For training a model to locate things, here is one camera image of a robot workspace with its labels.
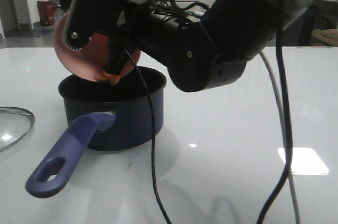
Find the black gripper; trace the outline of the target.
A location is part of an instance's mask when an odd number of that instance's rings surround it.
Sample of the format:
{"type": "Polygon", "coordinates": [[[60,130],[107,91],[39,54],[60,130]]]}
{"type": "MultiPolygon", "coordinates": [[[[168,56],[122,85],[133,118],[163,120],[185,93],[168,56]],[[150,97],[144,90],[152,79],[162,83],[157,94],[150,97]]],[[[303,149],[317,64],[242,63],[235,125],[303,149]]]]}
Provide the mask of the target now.
{"type": "Polygon", "coordinates": [[[210,76],[217,68],[215,49],[202,23],[155,0],[72,0],[62,42],[78,51],[95,32],[108,37],[108,74],[121,74],[125,51],[135,60],[144,51],[171,76],[210,76]]]}

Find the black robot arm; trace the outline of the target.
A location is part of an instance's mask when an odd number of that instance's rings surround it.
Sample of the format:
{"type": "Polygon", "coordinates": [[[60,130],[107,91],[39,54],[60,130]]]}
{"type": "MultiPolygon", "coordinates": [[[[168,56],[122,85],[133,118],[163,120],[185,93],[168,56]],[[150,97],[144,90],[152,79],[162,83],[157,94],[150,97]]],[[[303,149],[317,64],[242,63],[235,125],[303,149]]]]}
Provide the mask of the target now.
{"type": "Polygon", "coordinates": [[[291,25],[312,0],[215,0],[197,22],[175,3],[161,0],[73,0],[61,40],[81,50],[95,33],[109,38],[110,55],[85,64],[64,64],[93,80],[107,68],[120,74],[126,53],[140,49],[167,67],[182,91],[196,92],[235,82],[246,63],[291,25]]]}

